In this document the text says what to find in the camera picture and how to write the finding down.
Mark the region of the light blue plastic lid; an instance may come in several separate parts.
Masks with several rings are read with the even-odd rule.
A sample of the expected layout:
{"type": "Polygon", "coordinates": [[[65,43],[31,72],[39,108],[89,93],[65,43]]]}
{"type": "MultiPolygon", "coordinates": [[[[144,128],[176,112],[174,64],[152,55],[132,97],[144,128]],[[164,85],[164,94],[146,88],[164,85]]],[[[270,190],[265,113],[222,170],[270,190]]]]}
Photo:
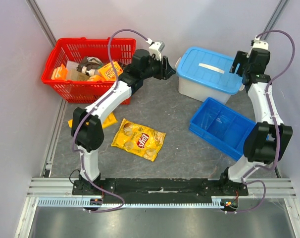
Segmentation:
{"type": "Polygon", "coordinates": [[[234,58],[200,47],[190,47],[181,57],[179,77],[229,95],[237,94],[242,79],[230,73],[234,58]]]}

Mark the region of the white plastic tub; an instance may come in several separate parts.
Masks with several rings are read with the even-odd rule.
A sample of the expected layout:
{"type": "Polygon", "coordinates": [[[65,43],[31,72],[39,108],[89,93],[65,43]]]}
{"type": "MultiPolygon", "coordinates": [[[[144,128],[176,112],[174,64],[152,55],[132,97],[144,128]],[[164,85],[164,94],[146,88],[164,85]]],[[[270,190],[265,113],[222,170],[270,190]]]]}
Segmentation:
{"type": "Polygon", "coordinates": [[[205,101],[207,98],[211,97],[223,104],[226,104],[229,98],[232,96],[227,93],[220,92],[218,90],[214,90],[205,86],[200,86],[197,83],[190,82],[181,77],[179,77],[178,90],[180,94],[202,102],[205,101]]]}

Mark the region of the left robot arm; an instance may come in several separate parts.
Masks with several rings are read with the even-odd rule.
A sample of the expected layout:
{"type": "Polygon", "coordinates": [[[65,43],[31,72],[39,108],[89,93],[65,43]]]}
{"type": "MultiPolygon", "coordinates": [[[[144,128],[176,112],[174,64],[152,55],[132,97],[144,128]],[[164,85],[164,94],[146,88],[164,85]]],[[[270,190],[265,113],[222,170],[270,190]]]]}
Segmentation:
{"type": "Polygon", "coordinates": [[[122,102],[135,94],[148,78],[167,80],[176,73],[168,57],[156,60],[154,54],[139,49],[133,54],[130,64],[97,101],[86,108],[77,107],[72,119],[72,150],[80,153],[81,178],[85,180],[83,189],[91,195],[100,191],[100,170],[98,149],[104,140],[102,124],[122,102]]]}

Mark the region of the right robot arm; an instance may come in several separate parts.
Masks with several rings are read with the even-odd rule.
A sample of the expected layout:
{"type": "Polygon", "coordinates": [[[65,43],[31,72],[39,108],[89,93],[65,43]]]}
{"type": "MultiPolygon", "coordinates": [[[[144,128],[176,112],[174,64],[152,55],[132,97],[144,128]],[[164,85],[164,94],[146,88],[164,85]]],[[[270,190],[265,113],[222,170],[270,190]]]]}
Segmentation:
{"type": "Polygon", "coordinates": [[[237,51],[231,66],[230,73],[242,77],[256,124],[244,142],[242,157],[221,174],[218,189],[224,195],[246,185],[246,179],[256,170],[274,170],[293,135],[292,127],[284,124],[274,103],[272,80],[265,74],[269,60],[269,50],[253,48],[249,53],[237,51]]]}

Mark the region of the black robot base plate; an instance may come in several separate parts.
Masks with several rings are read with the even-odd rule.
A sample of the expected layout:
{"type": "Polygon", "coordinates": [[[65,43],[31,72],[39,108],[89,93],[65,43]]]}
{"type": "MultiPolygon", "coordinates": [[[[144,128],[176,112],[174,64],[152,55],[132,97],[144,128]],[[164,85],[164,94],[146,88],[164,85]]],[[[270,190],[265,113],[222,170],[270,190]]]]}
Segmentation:
{"type": "Polygon", "coordinates": [[[213,196],[247,196],[246,185],[206,178],[104,178],[96,184],[111,192],[106,194],[88,182],[75,180],[73,195],[102,195],[104,201],[116,203],[121,196],[125,202],[211,202],[213,196]]]}

